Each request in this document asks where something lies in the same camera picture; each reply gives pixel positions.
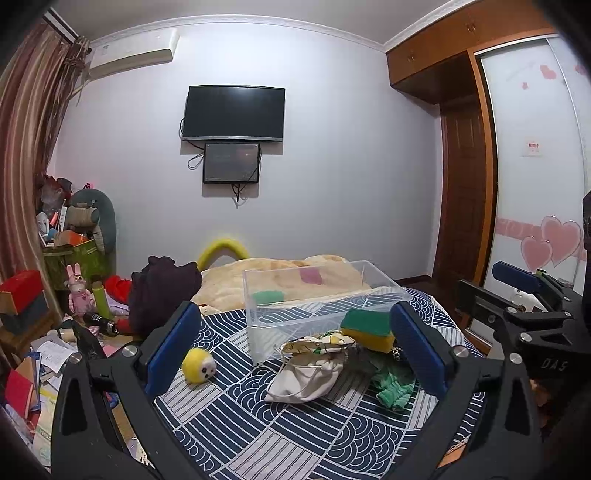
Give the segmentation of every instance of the stuffed toy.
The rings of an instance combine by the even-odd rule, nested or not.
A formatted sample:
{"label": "stuffed toy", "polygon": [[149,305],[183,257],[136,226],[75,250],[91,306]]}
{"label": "stuffed toy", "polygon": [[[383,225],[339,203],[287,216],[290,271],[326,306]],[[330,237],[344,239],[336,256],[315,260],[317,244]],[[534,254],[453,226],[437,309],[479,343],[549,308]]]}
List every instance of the stuffed toy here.
{"label": "stuffed toy", "polygon": [[183,373],[191,383],[203,383],[216,372],[216,361],[207,350],[191,348],[183,360]]}

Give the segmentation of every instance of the pink heart decal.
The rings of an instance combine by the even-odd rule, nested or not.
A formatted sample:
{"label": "pink heart decal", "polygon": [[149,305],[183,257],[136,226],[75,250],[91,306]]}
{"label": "pink heart decal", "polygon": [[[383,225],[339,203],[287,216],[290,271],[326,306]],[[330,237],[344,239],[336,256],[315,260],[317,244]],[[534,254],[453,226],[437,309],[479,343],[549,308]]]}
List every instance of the pink heart decal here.
{"label": "pink heart decal", "polygon": [[530,272],[542,268],[552,258],[552,245],[548,240],[526,236],[521,241],[521,256]]}
{"label": "pink heart decal", "polygon": [[542,238],[552,244],[552,263],[556,267],[576,252],[581,243],[581,227],[573,220],[560,223],[554,215],[542,220]]}

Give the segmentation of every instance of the small monitor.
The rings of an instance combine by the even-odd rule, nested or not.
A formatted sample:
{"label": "small monitor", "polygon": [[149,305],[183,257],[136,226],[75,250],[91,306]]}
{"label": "small monitor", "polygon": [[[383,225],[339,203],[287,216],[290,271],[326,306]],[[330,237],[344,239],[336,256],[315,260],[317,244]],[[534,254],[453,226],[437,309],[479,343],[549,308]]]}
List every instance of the small monitor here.
{"label": "small monitor", "polygon": [[205,143],[204,183],[258,183],[261,145],[258,143]]}

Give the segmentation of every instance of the dark purple cloth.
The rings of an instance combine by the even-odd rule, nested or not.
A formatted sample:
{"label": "dark purple cloth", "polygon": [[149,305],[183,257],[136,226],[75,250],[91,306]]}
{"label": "dark purple cloth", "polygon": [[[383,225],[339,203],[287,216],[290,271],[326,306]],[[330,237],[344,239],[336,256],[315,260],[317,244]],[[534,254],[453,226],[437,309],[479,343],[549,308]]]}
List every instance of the dark purple cloth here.
{"label": "dark purple cloth", "polygon": [[182,267],[170,257],[149,257],[140,273],[131,275],[129,325],[142,336],[164,325],[183,300],[191,300],[203,278],[195,262]]}

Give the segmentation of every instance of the green sponge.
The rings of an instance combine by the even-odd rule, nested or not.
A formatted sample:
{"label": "green sponge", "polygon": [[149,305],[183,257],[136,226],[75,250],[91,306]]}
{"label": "green sponge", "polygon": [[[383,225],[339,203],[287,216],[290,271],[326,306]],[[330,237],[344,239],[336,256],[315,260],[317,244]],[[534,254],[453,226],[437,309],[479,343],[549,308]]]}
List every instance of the green sponge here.
{"label": "green sponge", "polygon": [[285,300],[285,295],[279,290],[264,290],[252,294],[257,305],[266,305],[269,303],[278,303]]}
{"label": "green sponge", "polygon": [[392,351],[394,335],[389,313],[351,309],[340,323],[340,329],[365,348],[383,353]]}

